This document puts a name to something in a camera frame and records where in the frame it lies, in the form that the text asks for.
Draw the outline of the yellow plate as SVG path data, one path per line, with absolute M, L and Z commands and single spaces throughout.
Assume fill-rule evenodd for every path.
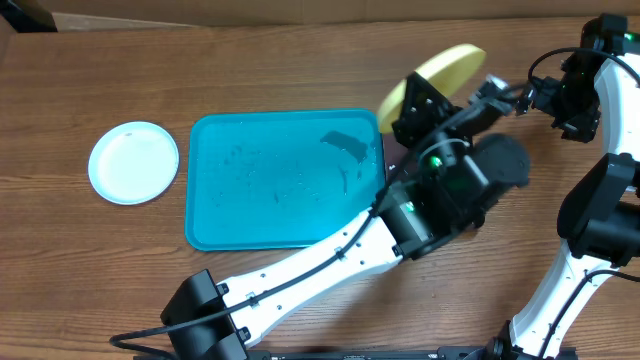
M 430 58 L 415 72 L 446 98 L 457 92 L 482 66 L 486 52 L 472 44 L 459 44 Z M 378 111 L 378 130 L 392 132 L 391 124 L 399 118 L 404 101 L 406 80 L 401 80 L 384 98 Z

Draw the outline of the light blue plate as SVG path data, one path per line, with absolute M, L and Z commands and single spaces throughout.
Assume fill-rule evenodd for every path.
M 179 164 L 179 150 L 169 132 L 151 122 L 133 121 L 112 128 L 97 141 L 87 174 L 105 200 L 138 205 L 167 190 Z

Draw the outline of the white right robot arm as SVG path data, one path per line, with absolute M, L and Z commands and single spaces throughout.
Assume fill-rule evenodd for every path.
M 534 75 L 517 114 L 553 117 L 563 138 L 587 143 L 602 133 L 604 154 L 565 197 L 557 217 L 561 247 L 527 305 L 468 359 L 573 359 L 562 341 L 593 294 L 639 255 L 639 36 L 621 15 L 603 13 L 566 49 L 556 80 Z

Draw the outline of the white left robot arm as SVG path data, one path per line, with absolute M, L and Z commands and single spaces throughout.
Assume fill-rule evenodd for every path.
M 322 241 L 262 269 L 215 282 L 208 271 L 182 282 L 157 329 L 113 336 L 114 347 L 159 359 L 245 359 L 289 316 L 331 291 L 419 259 L 483 225 L 509 190 L 529 181 L 531 162 L 491 126 L 510 114 L 516 90 L 490 79 L 466 108 L 411 74 L 393 123 L 406 147 L 374 202 Z M 167 335 L 170 350 L 144 339 Z

